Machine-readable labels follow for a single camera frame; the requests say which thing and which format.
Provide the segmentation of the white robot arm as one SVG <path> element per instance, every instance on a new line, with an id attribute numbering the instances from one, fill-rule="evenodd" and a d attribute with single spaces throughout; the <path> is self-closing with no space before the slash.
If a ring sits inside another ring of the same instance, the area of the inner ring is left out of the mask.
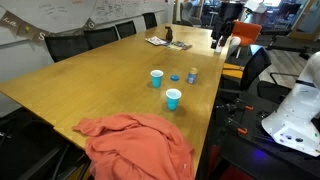
<path id="1" fill-rule="evenodd" d="M 307 60 L 293 89 L 261 125 L 276 143 L 318 157 L 320 132 L 312 119 L 319 113 L 320 52 L 316 52 Z"/>

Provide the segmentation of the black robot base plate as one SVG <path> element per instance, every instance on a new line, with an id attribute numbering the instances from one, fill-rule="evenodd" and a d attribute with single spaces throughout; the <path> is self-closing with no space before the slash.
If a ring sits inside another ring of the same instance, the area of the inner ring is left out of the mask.
<path id="1" fill-rule="evenodd" d="M 278 105 L 252 95 L 243 95 L 252 110 L 238 110 L 236 120 L 248 129 L 246 135 L 230 132 L 220 151 L 221 164 L 235 166 L 255 180 L 320 180 L 320 158 L 277 144 L 261 126 L 261 120 Z"/>

